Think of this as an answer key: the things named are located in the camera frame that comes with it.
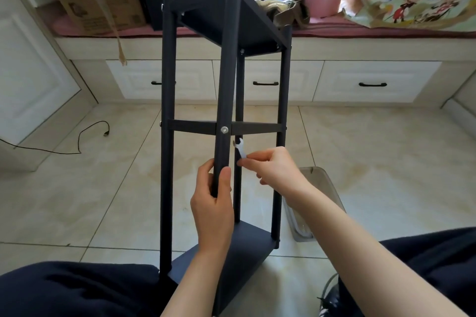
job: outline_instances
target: person's left hand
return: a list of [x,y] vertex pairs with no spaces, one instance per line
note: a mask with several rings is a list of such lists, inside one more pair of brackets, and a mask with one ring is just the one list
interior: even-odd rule
[[235,226],[230,196],[231,169],[224,167],[218,179],[218,197],[210,194],[213,159],[199,167],[197,186],[190,200],[195,226],[199,235],[199,251],[226,256]]

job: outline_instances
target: white drawer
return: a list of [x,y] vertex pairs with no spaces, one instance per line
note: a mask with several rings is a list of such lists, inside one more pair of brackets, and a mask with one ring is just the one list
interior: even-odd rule
[[[126,99],[161,99],[161,60],[131,60],[122,66],[118,60],[107,61]],[[216,100],[213,68],[209,60],[179,60],[175,70],[175,99]]]
[[314,101],[411,103],[441,62],[325,62]]
[[[291,61],[289,100],[312,101],[321,73],[321,61]],[[247,60],[245,62],[245,100],[277,101],[279,98],[280,61]],[[213,61],[218,92],[220,61]]]

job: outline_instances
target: top shelf panel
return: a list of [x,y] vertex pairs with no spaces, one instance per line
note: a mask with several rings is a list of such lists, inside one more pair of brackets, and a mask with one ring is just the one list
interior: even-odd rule
[[[180,23],[221,46],[225,0],[174,0],[171,9],[183,13]],[[281,52],[286,39],[254,0],[241,0],[238,48],[246,56]]]

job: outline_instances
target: cardboard box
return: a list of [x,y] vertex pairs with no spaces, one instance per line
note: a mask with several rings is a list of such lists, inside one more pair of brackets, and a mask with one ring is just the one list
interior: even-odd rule
[[59,0],[69,17],[88,35],[146,25],[139,0]]

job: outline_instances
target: drawer handle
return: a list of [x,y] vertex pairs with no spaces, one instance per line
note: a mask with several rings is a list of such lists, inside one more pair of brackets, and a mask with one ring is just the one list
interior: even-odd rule
[[387,86],[387,83],[381,83],[381,84],[365,84],[365,83],[360,82],[359,85],[360,85],[361,87],[386,87],[386,86]]
[[161,82],[161,81],[155,81],[155,80],[153,80],[153,81],[151,81],[150,83],[151,83],[152,85],[162,85],[162,82]]
[[254,81],[253,85],[273,85],[273,86],[276,86],[276,85],[279,85],[279,82],[275,81],[274,83],[258,83],[257,81]]

